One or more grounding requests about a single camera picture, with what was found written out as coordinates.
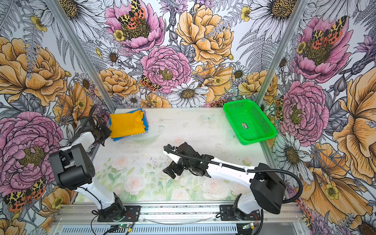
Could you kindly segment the aluminium right corner post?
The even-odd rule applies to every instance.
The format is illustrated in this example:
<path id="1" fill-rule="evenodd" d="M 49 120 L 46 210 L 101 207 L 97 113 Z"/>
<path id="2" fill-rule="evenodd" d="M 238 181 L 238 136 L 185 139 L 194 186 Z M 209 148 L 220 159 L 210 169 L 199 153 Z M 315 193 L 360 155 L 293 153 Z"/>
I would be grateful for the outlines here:
<path id="1" fill-rule="evenodd" d="M 287 46 L 290 43 L 290 40 L 292 38 L 293 33 L 295 32 L 296 28 L 299 25 L 300 19 L 302 18 L 305 8 L 308 4 L 307 0 L 300 0 L 297 1 L 294 11 L 292 12 L 291 18 L 289 20 L 289 23 L 287 25 L 287 28 L 284 32 L 284 34 L 281 37 L 281 41 L 277 47 L 277 50 L 273 56 L 273 59 L 271 61 L 271 64 L 267 70 L 267 73 L 265 75 L 265 79 L 263 84 L 260 87 L 260 91 L 258 92 L 256 96 L 256 104 L 260 105 L 263 101 L 264 96 L 266 95 L 267 89 L 269 85 L 271 84 L 273 77 L 275 75 L 275 72 L 277 70 L 278 64 L 280 60 L 282 59 L 284 55 L 284 51 L 287 48 Z"/>

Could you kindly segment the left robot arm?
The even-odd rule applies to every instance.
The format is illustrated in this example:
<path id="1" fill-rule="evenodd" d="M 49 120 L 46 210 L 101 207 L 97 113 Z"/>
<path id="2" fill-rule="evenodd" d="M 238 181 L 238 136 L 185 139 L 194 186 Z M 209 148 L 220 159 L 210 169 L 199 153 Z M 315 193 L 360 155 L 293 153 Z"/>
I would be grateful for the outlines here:
<path id="1" fill-rule="evenodd" d="M 97 125 L 92 117 L 87 117 L 81 121 L 81 129 L 77 134 L 67 147 L 49 155 L 56 184 L 60 188 L 77 191 L 94 202 L 99 219 L 122 220 L 125 208 L 121 199 L 95 177 L 95 167 L 87 153 L 92 144 L 103 144 L 111 130 L 106 125 Z"/>

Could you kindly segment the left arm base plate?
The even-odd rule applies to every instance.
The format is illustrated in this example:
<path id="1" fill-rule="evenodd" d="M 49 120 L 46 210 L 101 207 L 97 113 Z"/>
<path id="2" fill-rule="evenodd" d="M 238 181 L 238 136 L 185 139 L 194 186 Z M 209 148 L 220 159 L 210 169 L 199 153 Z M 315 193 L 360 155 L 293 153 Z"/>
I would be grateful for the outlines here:
<path id="1" fill-rule="evenodd" d="M 98 222 L 137 222 L 140 210 L 141 206 L 107 207 L 99 211 Z"/>

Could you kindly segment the aluminium front frame rail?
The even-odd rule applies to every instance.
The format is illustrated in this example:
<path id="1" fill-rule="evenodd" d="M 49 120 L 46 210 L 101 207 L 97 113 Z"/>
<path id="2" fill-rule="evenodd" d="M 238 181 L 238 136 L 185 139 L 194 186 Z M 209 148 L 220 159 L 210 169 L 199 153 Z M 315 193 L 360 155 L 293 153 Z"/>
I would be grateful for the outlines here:
<path id="1" fill-rule="evenodd" d="M 176 202 L 131 202 L 124 207 L 139 206 L 139 220 L 137 224 L 160 223 L 188 223 L 197 221 L 218 222 L 215 216 L 220 212 L 220 206 L 232 206 L 234 201 L 176 201 Z M 89 225 L 95 217 L 92 210 L 97 207 L 91 203 L 64 205 L 58 212 L 53 225 Z M 297 203 L 282 205 L 280 214 L 264 212 L 265 223 L 295 223 L 303 222 L 303 215 Z"/>

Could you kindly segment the green plastic basket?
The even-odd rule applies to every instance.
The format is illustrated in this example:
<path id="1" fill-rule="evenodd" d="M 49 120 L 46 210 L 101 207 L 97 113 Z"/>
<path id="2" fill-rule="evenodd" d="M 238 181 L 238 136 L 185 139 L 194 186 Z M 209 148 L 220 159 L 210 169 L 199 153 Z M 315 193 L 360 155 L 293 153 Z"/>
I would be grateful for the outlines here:
<path id="1" fill-rule="evenodd" d="M 277 136 L 275 126 L 252 100 L 242 99 L 225 103 L 223 111 L 239 142 L 244 146 Z"/>

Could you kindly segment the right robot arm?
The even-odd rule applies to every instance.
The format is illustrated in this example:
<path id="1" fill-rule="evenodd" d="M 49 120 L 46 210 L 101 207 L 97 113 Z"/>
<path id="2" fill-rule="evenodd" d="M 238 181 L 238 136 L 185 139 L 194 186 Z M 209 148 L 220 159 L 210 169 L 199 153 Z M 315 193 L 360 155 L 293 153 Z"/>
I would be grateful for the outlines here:
<path id="1" fill-rule="evenodd" d="M 231 208 L 222 209 L 223 220 L 258 219 L 261 216 L 255 215 L 256 212 L 281 212 L 286 185 L 266 164 L 260 163 L 256 167 L 231 164 L 212 155 L 201 155 L 187 143 L 178 147 L 164 146 L 164 154 L 171 163 L 163 172 L 172 179 L 188 170 L 198 177 L 227 180 L 247 188 L 245 193 L 237 195 Z"/>

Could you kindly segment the aluminium left corner post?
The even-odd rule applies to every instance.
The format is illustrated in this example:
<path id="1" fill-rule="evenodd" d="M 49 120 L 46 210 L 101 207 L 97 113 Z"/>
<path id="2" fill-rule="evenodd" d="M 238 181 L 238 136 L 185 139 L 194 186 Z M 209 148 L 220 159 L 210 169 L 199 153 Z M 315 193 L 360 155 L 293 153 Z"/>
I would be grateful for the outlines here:
<path id="1" fill-rule="evenodd" d="M 93 80 L 93 83 L 98 89 L 99 94 L 101 95 L 105 104 L 109 108 L 110 113 L 115 113 L 117 107 L 112 101 L 109 93 L 106 91 L 94 65 L 89 59 L 89 56 L 85 51 L 83 45 L 81 44 L 79 37 L 76 35 L 72 23 L 69 22 L 66 14 L 64 13 L 61 4 L 59 3 L 59 1 L 47 1 L 46 5 L 55 17 L 56 22 L 60 25 L 62 32 L 64 32 L 64 35 L 67 37 L 72 48 L 76 52 L 80 61 L 82 62 L 86 72 Z"/>

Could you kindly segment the aluminium corner post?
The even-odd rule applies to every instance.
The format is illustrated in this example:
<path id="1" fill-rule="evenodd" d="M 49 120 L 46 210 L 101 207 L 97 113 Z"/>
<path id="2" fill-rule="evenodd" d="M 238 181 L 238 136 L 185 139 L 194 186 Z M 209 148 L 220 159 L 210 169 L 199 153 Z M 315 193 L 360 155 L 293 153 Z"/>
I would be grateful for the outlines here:
<path id="1" fill-rule="evenodd" d="M 291 18 L 289 20 L 289 23 L 287 25 L 287 28 L 284 32 L 284 34 L 281 37 L 281 41 L 277 47 L 277 50 L 273 56 L 273 59 L 271 61 L 271 64 L 267 70 L 267 73 L 265 75 L 265 79 L 263 84 L 260 87 L 260 91 L 258 92 L 256 96 L 256 104 L 260 105 L 263 101 L 264 96 L 266 95 L 267 89 L 269 85 L 271 84 L 273 77 L 275 75 L 275 72 L 277 70 L 278 64 L 280 60 L 282 59 L 284 55 L 284 51 L 287 48 L 287 46 L 290 43 L 290 40 L 292 38 L 293 33 L 295 32 L 296 28 L 299 25 L 300 19 L 302 18 L 305 8 L 308 4 L 307 0 L 300 0 L 297 1 L 294 11 L 292 12 Z"/>
<path id="2" fill-rule="evenodd" d="M 112 101 L 109 93 L 106 91 L 94 65 L 89 59 L 89 56 L 85 51 L 83 45 L 81 44 L 79 37 L 76 35 L 72 23 L 69 22 L 66 14 L 64 13 L 61 4 L 59 3 L 59 1 L 47 1 L 46 5 L 55 17 L 56 22 L 60 25 L 62 32 L 64 32 L 64 35 L 67 37 L 72 48 L 76 52 L 80 61 L 82 62 L 86 72 L 93 80 L 93 83 L 98 89 L 99 94 L 101 95 L 105 104 L 109 108 L 110 113 L 115 113 L 117 107 Z"/>

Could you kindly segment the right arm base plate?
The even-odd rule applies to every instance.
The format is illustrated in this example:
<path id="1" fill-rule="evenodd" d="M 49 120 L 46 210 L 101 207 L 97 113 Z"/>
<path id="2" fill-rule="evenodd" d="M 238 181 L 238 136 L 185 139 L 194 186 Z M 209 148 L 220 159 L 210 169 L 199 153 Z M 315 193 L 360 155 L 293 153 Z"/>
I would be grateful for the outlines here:
<path id="1" fill-rule="evenodd" d="M 220 218 L 221 221 L 261 221 L 261 214 L 259 211 L 245 214 L 239 209 L 234 209 L 232 205 L 225 204 L 219 206 L 219 215 L 217 217 Z"/>

